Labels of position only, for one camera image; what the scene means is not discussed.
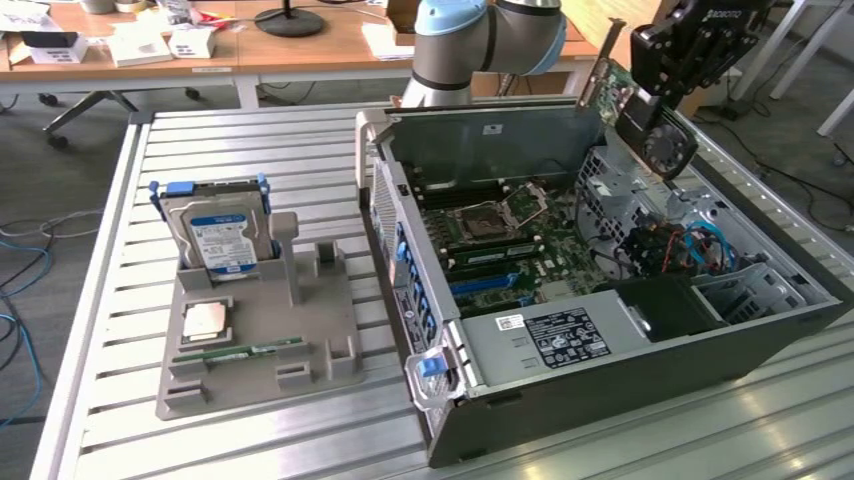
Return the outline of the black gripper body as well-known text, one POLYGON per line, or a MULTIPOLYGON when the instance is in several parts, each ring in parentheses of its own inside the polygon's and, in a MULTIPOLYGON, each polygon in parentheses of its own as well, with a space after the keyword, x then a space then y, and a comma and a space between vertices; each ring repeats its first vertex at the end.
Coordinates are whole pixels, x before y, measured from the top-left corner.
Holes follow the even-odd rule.
POLYGON ((666 10, 662 22, 677 38, 689 38, 702 27, 751 32, 775 4, 772 0, 677 1, 666 10))

